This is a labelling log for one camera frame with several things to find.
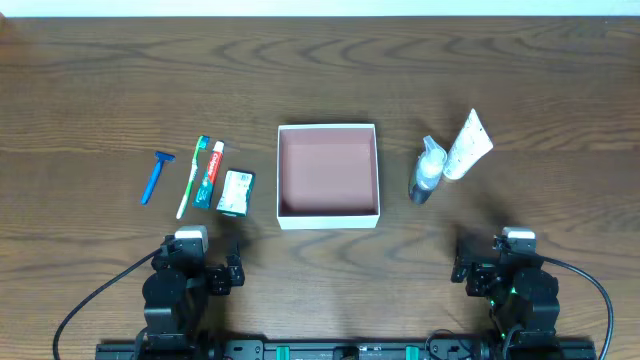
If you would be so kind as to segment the blue disposable razor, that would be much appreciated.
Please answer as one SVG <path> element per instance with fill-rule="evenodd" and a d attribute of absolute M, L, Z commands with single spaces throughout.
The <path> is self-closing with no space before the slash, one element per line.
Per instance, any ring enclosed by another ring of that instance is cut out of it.
<path fill-rule="evenodd" d="M 155 152 L 155 158 L 156 158 L 156 163 L 154 165 L 154 168 L 151 172 L 147 185 L 140 199 L 140 204 L 143 206 L 146 206 L 149 200 L 151 199 L 153 191 L 161 175 L 164 165 L 166 163 L 170 163 L 175 160 L 175 156 L 173 154 L 169 154 L 161 151 Z"/>

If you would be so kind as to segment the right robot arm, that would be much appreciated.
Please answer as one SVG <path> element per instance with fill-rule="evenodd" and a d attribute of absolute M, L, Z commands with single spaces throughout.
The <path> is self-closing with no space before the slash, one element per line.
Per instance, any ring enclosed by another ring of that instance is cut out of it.
<path fill-rule="evenodd" d="M 542 269 L 533 240 L 494 239 L 495 257 L 460 240 L 451 281 L 490 302 L 490 317 L 511 346 L 549 346 L 556 335 L 560 306 L 558 280 Z"/>

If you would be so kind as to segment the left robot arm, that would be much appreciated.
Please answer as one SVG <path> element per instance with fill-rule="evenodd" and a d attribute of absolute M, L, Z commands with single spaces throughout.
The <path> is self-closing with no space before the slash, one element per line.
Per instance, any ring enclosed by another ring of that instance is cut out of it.
<path fill-rule="evenodd" d="M 199 323 L 209 298 L 226 296 L 244 285 L 239 246 L 231 246 L 224 264 L 208 265 L 206 245 L 201 236 L 165 237 L 152 259 L 155 273 L 142 288 L 146 328 L 136 342 L 140 355 L 192 355 L 204 350 Z"/>

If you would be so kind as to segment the green and white toothbrush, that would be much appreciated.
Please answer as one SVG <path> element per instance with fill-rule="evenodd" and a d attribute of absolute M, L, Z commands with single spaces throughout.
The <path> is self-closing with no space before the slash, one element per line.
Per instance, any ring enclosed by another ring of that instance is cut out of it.
<path fill-rule="evenodd" d="M 196 146 L 195 146 L 195 150 L 193 152 L 192 160 L 191 160 L 191 167 L 190 167 L 190 173 L 189 173 L 187 185 L 186 185 L 185 191 L 183 193 L 183 196 L 181 198 L 181 202 L 180 202 L 179 208 L 178 208 L 178 210 L 176 212 L 175 218 L 177 220 L 180 220 L 184 216 L 184 213 L 185 213 L 186 208 L 187 208 L 188 201 L 189 201 L 190 196 L 191 196 L 192 187 L 193 187 L 193 184 L 195 182 L 195 178 L 196 178 L 196 175 L 197 175 L 197 172 L 198 172 L 198 167 L 199 167 L 199 165 L 198 165 L 198 157 L 199 157 L 199 154 L 202 151 L 205 151 L 207 149 L 209 141 L 210 141 L 210 137 L 206 136 L 206 135 L 200 135 L 199 138 L 198 138 L 198 141 L 197 141 Z"/>

